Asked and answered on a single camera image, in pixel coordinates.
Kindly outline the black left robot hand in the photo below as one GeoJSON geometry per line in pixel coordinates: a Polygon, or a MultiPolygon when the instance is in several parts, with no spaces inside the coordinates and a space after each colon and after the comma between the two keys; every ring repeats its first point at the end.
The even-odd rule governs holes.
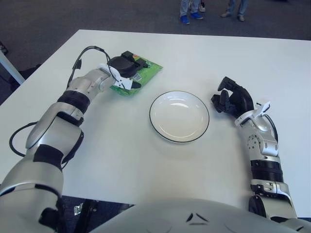
{"type": "Polygon", "coordinates": [[[117,71],[117,73],[114,74],[116,78],[114,86],[125,90],[141,88],[141,84],[138,81],[133,81],[132,77],[134,77],[139,70],[148,67],[144,59],[138,57],[135,59],[132,52],[125,51],[121,56],[111,58],[107,64],[109,68],[114,68],[113,71],[117,71]]]}

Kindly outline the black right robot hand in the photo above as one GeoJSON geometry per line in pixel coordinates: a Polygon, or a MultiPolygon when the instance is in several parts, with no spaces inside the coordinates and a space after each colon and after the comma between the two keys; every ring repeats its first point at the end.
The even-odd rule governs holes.
{"type": "Polygon", "coordinates": [[[254,110],[253,100],[248,91],[228,77],[219,84],[219,95],[214,94],[211,102],[218,113],[224,112],[235,118],[254,110]]]}

